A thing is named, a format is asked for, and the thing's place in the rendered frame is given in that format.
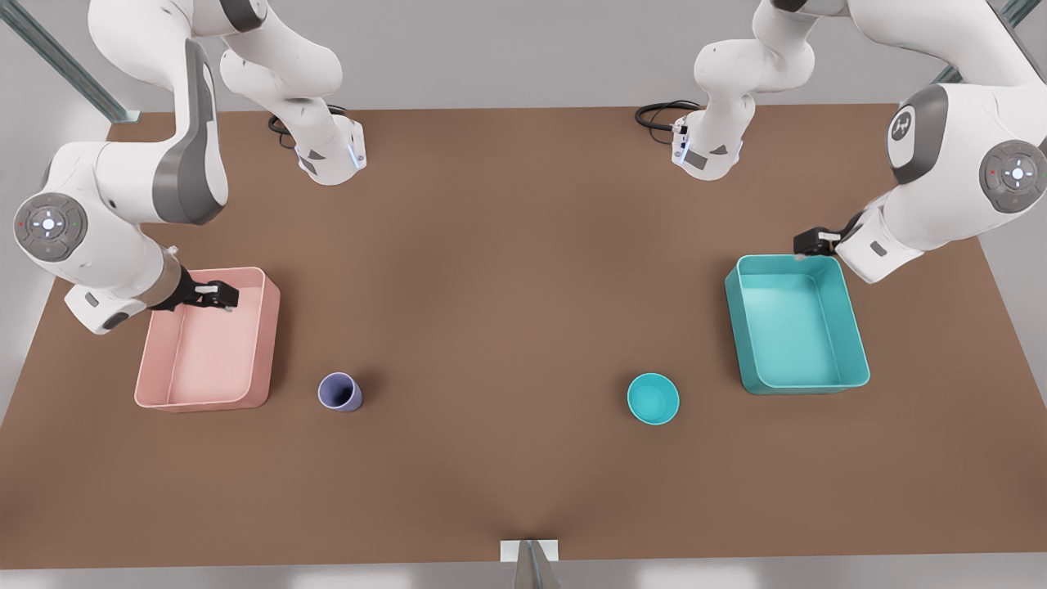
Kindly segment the pink plastic box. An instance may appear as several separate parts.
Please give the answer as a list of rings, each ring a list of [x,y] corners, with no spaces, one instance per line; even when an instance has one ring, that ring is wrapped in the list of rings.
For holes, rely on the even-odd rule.
[[[193,271],[239,290],[231,310],[179,305],[153,312],[134,399],[161,411],[220,411],[262,406],[276,347],[281,292],[259,268]]]

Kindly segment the teal plastic box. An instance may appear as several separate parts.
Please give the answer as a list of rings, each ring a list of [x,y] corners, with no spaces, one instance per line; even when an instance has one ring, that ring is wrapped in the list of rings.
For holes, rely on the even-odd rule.
[[[743,256],[725,288],[749,393],[830,394],[868,384],[868,359],[836,258]]]

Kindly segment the purple cup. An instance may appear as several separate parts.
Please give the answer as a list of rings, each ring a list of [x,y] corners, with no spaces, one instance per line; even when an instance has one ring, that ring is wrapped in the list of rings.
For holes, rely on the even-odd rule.
[[[317,388],[324,407],[333,411],[356,411],[362,406],[362,388],[343,372],[328,373]]]

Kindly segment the teal bowl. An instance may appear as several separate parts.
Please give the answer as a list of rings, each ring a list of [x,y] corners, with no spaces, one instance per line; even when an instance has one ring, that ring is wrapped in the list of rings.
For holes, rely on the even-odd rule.
[[[647,425],[665,425],[676,417],[681,398],[670,378],[640,373],[628,385],[626,402],[636,420]]]

